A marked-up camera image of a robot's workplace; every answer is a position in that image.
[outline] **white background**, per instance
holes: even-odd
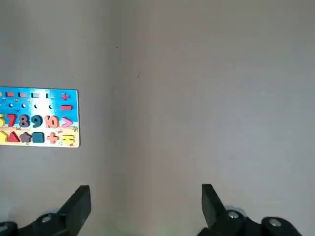
[[[201,183],[315,231],[315,2],[3,0],[1,86],[78,89],[80,148],[1,146],[0,221],[81,184],[81,235],[194,236]]]

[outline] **plus sign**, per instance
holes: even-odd
[[[50,140],[51,144],[54,144],[59,139],[59,137],[55,136],[55,133],[50,133],[50,136],[48,136],[47,139]]]

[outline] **metal screw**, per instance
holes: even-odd
[[[230,211],[230,212],[228,213],[228,216],[229,216],[231,219],[233,219],[233,220],[238,219],[238,217],[239,217],[239,215],[238,215],[236,212],[234,212],[234,211]]]
[[[0,227],[0,233],[6,231],[9,227],[7,225],[3,225]]]
[[[282,225],[281,222],[277,219],[270,219],[269,224],[271,224],[274,227],[280,227]]]
[[[50,221],[50,220],[51,220],[51,216],[50,216],[50,215],[47,215],[47,216],[45,216],[44,218],[42,218],[41,222],[42,222],[42,223],[46,223],[46,222],[48,222],[48,221]]]

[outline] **yellow shape piece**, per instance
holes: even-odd
[[[5,143],[7,139],[8,134],[3,131],[0,131],[0,143]]]
[[[74,135],[64,134],[62,141],[66,144],[73,144],[75,142]]]
[[[0,114],[0,127],[5,125],[5,119],[3,118],[3,114]]]

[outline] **wooden puzzle board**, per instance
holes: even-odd
[[[0,87],[0,145],[79,147],[77,91]]]

